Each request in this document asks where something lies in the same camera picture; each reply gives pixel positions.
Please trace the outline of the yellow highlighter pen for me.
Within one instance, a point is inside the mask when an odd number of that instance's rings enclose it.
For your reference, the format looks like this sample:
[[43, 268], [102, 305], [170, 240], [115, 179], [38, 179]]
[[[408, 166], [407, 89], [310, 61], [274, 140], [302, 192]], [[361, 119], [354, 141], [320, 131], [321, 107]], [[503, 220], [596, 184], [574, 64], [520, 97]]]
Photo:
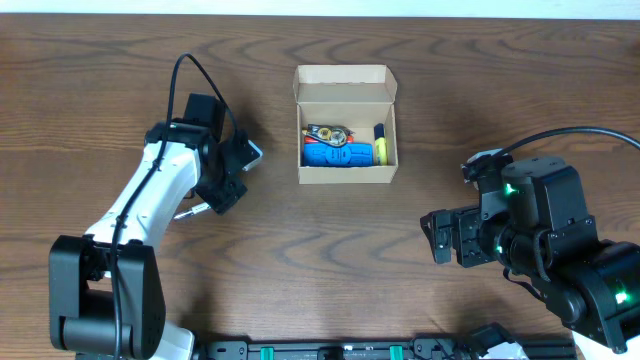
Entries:
[[374, 126], [375, 163], [379, 166], [388, 165], [387, 141], [385, 127], [382, 123]]

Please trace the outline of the black whiteboard marker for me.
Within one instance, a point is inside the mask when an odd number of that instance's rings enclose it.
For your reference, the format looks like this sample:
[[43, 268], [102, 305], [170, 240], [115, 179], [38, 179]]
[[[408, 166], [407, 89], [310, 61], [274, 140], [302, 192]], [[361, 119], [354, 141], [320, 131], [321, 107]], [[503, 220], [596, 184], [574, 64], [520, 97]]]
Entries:
[[182, 212], [177, 213], [174, 217], [173, 220], [174, 221], [179, 221], [185, 218], [189, 218], [195, 215], [198, 215], [202, 212], [208, 211], [211, 209], [211, 206], [205, 202], [192, 206], [187, 210], [184, 210]]

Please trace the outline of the brown cardboard box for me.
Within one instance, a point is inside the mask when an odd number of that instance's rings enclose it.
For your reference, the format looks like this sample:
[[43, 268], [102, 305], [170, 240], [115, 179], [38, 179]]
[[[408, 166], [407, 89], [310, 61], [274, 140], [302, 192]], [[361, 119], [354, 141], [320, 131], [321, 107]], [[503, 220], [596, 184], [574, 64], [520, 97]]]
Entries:
[[[397, 81], [385, 65], [300, 65], [294, 73], [301, 184], [390, 183], [398, 170], [395, 98]], [[383, 126], [386, 165], [316, 167], [304, 161], [302, 131], [308, 125], [343, 126], [357, 143], [375, 144], [374, 127]]]

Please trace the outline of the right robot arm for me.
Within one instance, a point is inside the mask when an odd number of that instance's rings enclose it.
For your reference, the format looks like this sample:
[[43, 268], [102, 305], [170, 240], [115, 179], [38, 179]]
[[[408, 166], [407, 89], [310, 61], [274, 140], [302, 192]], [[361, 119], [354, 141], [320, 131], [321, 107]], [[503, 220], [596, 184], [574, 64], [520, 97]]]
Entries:
[[639, 335], [639, 247], [601, 240], [577, 170], [560, 157], [503, 155], [472, 174], [477, 204], [423, 216], [436, 263], [498, 262], [562, 324], [616, 355]]

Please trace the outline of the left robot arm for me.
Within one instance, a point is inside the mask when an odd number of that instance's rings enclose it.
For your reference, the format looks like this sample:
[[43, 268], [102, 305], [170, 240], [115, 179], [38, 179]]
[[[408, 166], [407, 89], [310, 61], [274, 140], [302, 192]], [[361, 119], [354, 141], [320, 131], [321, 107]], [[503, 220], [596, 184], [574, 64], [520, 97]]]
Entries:
[[245, 132], [222, 137], [226, 108], [190, 94], [182, 117], [145, 136], [143, 157], [111, 208], [49, 252], [52, 345], [79, 359], [198, 359], [195, 335], [166, 318], [155, 251], [182, 200], [222, 215], [245, 194], [239, 170], [256, 150]]

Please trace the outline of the blue plastic staple remover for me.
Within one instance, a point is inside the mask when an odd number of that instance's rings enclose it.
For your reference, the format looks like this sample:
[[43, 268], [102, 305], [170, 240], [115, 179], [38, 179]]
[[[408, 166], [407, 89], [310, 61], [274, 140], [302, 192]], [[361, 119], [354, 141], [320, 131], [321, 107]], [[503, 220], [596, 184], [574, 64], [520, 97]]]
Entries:
[[373, 147], [366, 143], [347, 143], [332, 147], [323, 143], [305, 144], [302, 165], [309, 167], [370, 167]]

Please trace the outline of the correction tape dispenser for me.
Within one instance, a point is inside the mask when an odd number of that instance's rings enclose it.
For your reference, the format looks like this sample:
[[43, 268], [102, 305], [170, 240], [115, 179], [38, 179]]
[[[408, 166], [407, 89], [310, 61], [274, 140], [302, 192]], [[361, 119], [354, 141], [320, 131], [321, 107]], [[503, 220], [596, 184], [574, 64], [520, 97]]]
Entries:
[[353, 131], [343, 126], [309, 124], [302, 133], [325, 145], [341, 147], [348, 143]]

